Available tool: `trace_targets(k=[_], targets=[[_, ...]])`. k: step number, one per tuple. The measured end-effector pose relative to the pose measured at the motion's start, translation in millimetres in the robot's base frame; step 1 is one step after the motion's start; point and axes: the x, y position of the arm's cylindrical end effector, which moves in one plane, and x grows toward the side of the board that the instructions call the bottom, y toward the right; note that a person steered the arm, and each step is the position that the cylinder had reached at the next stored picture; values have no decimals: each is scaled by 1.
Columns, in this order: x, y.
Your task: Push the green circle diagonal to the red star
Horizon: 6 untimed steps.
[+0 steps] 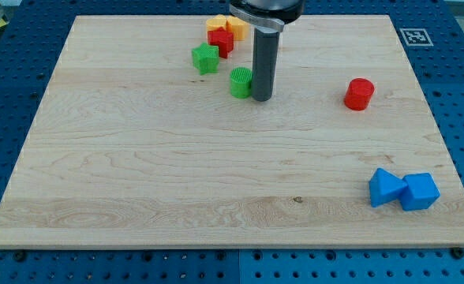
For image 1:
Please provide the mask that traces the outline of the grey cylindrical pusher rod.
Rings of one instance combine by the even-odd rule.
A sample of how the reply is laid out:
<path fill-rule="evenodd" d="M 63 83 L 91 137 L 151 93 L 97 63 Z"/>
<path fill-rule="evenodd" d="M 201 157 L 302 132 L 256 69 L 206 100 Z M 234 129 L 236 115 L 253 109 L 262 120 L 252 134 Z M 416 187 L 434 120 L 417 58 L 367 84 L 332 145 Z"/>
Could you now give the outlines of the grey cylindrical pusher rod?
<path fill-rule="evenodd" d="M 251 96 L 256 101 L 265 102 L 272 96 L 278 48 L 279 32 L 270 28 L 255 27 Z"/>

